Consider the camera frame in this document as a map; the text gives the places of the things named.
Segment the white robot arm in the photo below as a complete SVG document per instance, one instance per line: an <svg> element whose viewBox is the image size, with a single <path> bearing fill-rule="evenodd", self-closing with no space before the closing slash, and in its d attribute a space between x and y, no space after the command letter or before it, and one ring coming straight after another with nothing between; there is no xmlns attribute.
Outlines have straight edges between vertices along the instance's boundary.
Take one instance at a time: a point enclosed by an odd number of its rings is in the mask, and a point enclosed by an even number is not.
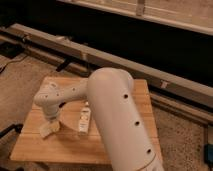
<svg viewBox="0 0 213 171"><path fill-rule="evenodd" d="M46 119L53 120L61 103L85 98L114 171L164 171L133 90L134 79L127 71L101 68L76 85L45 86L35 95L34 103L42 108Z"/></svg>

